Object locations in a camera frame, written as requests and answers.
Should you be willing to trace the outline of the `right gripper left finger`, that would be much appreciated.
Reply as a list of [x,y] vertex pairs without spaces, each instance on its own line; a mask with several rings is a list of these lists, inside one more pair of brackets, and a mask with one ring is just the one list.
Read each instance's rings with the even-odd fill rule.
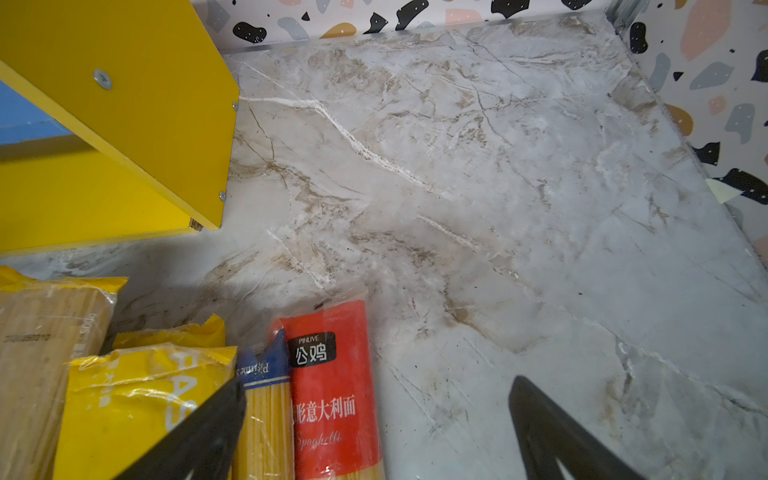
[[242,382],[237,378],[230,379],[118,477],[226,479],[246,406]]

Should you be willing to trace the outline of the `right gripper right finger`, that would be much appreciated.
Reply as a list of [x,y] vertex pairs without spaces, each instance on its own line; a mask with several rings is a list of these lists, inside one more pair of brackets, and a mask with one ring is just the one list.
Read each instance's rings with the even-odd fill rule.
[[641,477],[527,377],[515,377],[508,404],[529,479]]

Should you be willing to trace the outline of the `yellow Pastatime bag tall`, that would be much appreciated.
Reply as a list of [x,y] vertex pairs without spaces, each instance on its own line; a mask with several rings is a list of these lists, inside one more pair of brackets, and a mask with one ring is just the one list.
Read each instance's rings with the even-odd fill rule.
[[1,269],[1,476],[52,476],[69,363],[99,353],[124,277]]

